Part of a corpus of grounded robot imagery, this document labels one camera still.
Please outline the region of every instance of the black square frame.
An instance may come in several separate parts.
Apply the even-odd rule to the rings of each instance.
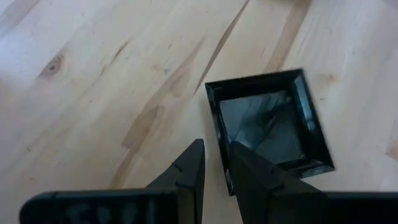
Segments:
[[[335,170],[303,69],[209,82],[205,84],[205,87],[230,195],[234,195],[229,176],[231,146],[220,108],[220,102],[224,100],[286,91],[292,98],[294,114],[298,120],[296,125],[298,138],[305,158],[278,164],[278,167],[298,178]]]

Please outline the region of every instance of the wood knot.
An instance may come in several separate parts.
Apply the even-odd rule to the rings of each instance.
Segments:
[[[50,78],[57,74],[62,66],[63,62],[63,57],[62,56],[56,56],[54,57],[42,70],[42,72],[39,75],[39,78]]]

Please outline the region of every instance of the black plastic frame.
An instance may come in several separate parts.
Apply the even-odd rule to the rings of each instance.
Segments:
[[[293,99],[295,115],[299,120],[296,128],[307,159],[297,159],[279,167],[298,178],[335,169],[302,69],[210,82],[205,86],[230,195],[234,192],[229,176],[230,143],[220,109],[223,100],[285,90]]]

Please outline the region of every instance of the wood grain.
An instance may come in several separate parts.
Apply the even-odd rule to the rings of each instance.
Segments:
[[[241,223],[205,82],[304,67],[336,172],[322,190],[397,190],[393,1],[0,3],[1,223],[47,190],[143,187],[196,138],[204,223]]]

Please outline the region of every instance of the light wood surface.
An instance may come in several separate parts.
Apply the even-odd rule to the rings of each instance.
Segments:
[[[0,222],[46,190],[143,187],[206,144],[203,223],[241,223],[205,82],[303,67],[336,165],[398,190],[396,0],[0,1]]]

